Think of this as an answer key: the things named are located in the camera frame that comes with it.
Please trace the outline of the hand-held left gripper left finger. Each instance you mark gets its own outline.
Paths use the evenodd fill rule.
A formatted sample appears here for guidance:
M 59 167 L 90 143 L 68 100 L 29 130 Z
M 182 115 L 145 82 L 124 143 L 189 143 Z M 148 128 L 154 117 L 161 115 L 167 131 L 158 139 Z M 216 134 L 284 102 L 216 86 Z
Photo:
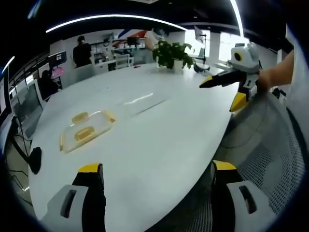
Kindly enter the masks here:
M 104 232 L 105 207 L 103 165 L 89 164 L 51 198 L 41 223 L 49 232 Z

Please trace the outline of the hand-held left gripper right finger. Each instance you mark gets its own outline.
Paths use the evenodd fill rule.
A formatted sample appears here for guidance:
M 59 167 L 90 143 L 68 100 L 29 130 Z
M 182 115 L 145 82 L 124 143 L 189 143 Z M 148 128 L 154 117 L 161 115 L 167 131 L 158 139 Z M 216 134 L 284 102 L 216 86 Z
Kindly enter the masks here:
M 276 219 L 269 198 L 236 167 L 213 160 L 211 212 L 213 232 L 265 232 Z

